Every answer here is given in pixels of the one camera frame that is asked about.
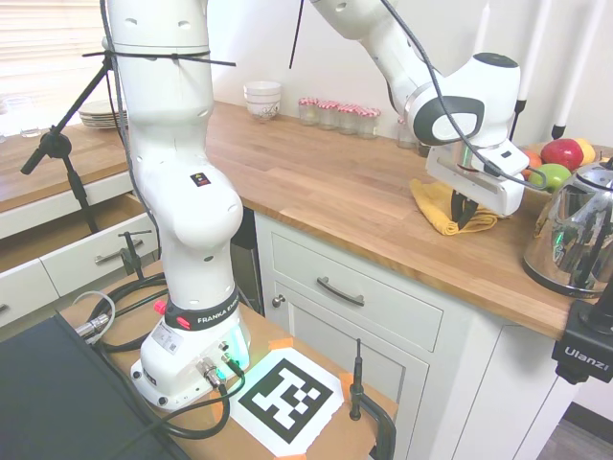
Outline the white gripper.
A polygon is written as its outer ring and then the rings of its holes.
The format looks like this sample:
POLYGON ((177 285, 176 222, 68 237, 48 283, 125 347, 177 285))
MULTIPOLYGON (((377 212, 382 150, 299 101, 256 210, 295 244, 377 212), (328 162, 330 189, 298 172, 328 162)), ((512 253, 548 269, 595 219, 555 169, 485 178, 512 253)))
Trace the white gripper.
POLYGON ((523 198, 522 172, 527 169, 527 155, 508 140, 477 151, 514 180, 486 165, 464 142, 433 147, 426 160, 427 172, 453 189, 451 217, 461 229, 473 218, 478 204, 497 215, 510 216, 523 198))

